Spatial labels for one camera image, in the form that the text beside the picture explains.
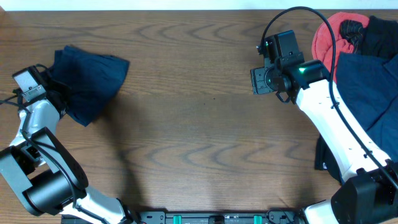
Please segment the navy blue shorts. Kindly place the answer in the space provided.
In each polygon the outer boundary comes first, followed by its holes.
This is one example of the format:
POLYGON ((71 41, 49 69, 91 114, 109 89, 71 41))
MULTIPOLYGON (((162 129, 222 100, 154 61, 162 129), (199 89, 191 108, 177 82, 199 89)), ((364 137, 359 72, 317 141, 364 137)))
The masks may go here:
POLYGON ((83 126, 104 110, 122 87, 129 61, 66 46, 55 51, 52 78, 70 87, 67 114, 83 126))

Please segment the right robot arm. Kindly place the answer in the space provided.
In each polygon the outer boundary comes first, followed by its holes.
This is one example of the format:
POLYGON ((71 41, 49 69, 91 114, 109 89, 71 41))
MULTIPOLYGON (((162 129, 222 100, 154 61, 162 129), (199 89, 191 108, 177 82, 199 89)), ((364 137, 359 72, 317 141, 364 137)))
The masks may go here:
POLYGON ((305 61, 293 31, 257 48, 264 66, 251 70, 256 95, 287 94, 316 126, 338 167, 342 186, 331 199, 302 210, 305 223, 382 223, 397 217, 397 163, 359 125, 319 60, 305 61))

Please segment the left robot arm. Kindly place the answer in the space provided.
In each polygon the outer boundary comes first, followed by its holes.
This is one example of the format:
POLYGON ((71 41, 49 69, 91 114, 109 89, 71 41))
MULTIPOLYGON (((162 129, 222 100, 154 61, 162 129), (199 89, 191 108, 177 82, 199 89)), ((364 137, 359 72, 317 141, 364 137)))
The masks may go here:
POLYGON ((1 175, 32 215, 61 215, 62 223, 140 223, 118 198, 90 187, 81 165, 56 138, 58 122, 68 108, 69 89, 52 80, 40 65, 13 74, 20 125, 1 151, 1 175))

